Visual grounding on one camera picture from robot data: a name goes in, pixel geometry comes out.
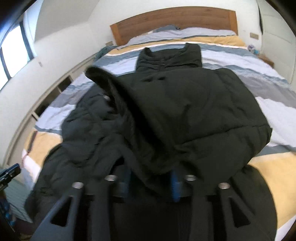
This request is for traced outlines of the black puffer jacket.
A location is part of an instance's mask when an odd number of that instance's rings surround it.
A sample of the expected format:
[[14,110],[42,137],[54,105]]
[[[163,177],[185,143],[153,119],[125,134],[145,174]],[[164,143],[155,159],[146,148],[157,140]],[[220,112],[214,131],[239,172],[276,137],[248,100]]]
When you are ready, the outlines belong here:
[[111,240],[178,240],[172,171],[196,176],[208,195],[239,171],[256,170],[249,162],[270,140],[253,94],[231,70],[203,68],[197,44],[145,48],[133,73],[93,66],[86,76],[93,87],[64,120],[62,143],[25,203],[35,231],[73,183],[93,194],[127,166],[127,197],[109,196]]

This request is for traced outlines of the low white shelf unit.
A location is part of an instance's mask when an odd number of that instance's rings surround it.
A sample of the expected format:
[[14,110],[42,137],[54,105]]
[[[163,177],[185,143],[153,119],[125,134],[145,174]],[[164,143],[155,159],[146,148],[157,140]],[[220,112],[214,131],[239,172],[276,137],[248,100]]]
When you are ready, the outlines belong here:
[[29,135],[31,128],[34,127],[34,124],[37,122],[40,115],[36,113],[36,110],[39,109],[39,106],[43,106],[44,102],[49,105],[54,99],[57,98],[59,94],[61,94],[61,90],[59,88],[62,83],[68,79],[73,82],[83,71],[94,62],[95,54],[89,56],[84,59],[82,62],[74,66],[64,75],[62,75],[58,80],[56,80],[42,95],[39,99],[33,104],[33,106],[29,109],[25,117],[22,119],[20,125],[16,129],[12,140],[10,141],[8,148],[5,152],[4,157],[2,158],[1,167],[9,166],[10,164],[14,164],[15,162],[11,161],[11,156],[14,155],[14,149],[17,146],[23,146],[26,140],[26,137]]

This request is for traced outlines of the striped duvet cover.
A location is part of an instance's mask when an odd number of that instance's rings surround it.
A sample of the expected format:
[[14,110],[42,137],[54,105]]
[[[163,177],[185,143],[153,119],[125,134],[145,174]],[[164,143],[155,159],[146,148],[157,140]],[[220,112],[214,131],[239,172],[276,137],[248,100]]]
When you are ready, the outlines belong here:
[[[86,70],[94,66],[119,77],[135,71],[140,52],[145,48],[156,52],[181,49],[186,44],[199,45],[203,68],[225,68],[234,72],[257,101],[272,132],[267,145],[249,164],[262,175],[273,197],[277,216],[274,240],[284,240],[287,235],[294,235],[295,92],[273,68],[250,53],[233,32],[185,29],[137,36],[94,61]],[[46,108],[26,142],[29,155],[25,167],[38,172],[30,193],[46,157],[62,143],[64,120],[93,87],[94,83],[86,76],[86,70]]]

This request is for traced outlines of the window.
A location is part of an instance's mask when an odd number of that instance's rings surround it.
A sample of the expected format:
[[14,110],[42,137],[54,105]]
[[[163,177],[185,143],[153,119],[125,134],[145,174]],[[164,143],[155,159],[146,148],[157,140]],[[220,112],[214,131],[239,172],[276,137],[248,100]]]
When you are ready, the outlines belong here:
[[23,20],[6,35],[1,45],[1,89],[34,59]]

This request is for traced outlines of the teal cloth beside bed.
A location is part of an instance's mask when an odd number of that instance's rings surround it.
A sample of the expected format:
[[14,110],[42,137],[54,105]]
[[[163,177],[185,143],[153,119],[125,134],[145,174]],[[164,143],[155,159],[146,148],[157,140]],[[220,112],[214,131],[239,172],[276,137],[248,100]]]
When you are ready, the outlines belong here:
[[101,57],[103,57],[104,55],[106,55],[107,53],[109,53],[111,50],[116,49],[117,46],[115,45],[110,45],[110,46],[105,46],[102,49],[100,49],[94,58],[94,61],[97,61],[98,59],[100,59]]

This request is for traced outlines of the wooden nightstand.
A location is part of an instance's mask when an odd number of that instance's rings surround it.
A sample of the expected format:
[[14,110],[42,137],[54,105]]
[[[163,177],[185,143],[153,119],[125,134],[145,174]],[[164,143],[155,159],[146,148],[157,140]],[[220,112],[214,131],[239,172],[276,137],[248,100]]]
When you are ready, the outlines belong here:
[[267,56],[265,56],[264,54],[259,54],[257,55],[257,57],[259,59],[261,59],[262,61],[264,61],[266,64],[268,64],[271,68],[274,68],[274,62],[272,60],[270,60]]

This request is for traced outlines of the items on nightstand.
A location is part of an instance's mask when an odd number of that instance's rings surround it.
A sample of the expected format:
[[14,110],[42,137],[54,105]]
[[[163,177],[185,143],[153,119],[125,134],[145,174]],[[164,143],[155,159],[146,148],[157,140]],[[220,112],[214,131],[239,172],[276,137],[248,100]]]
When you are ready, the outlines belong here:
[[259,55],[259,50],[256,49],[253,45],[248,45],[247,49],[250,53],[254,54],[254,55]]

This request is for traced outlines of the white wardrobe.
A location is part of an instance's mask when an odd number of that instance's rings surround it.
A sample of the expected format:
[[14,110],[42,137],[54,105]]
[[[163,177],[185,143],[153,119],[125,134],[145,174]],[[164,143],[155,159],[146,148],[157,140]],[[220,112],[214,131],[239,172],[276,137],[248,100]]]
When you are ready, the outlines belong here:
[[262,19],[262,50],[274,62],[274,69],[290,84],[295,84],[295,35],[267,1],[258,1]]

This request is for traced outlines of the grey-blue pillow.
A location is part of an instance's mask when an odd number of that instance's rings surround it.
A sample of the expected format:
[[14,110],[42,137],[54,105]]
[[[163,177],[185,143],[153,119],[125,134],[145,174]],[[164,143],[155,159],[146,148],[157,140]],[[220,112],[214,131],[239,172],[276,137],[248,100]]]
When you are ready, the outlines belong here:
[[175,25],[166,25],[157,29],[154,29],[152,32],[153,33],[158,33],[158,32],[165,32],[165,31],[170,31],[170,30],[179,30],[180,28],[175,26]]

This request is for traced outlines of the wooden headboard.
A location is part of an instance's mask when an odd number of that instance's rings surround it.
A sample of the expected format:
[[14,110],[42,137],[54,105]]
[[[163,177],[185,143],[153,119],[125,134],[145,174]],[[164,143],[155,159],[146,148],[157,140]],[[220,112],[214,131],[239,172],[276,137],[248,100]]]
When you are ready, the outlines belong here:
[[122,46],[133,37],[167,25],[181,29],[200,27],[232,30],[238,34],[235,11],[206,6],[182,6],[149,11],[112,24],[110,28],[116,44]]

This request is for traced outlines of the wall switch plate right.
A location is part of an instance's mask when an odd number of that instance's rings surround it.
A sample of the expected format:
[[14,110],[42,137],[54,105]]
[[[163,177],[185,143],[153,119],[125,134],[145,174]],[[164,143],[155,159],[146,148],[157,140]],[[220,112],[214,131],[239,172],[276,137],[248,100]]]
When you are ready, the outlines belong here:
[[255,40],[259,39],[259,35],[255,34],[255,33],[250,33],[249,36],[250,36],[250,38],[255,39]]

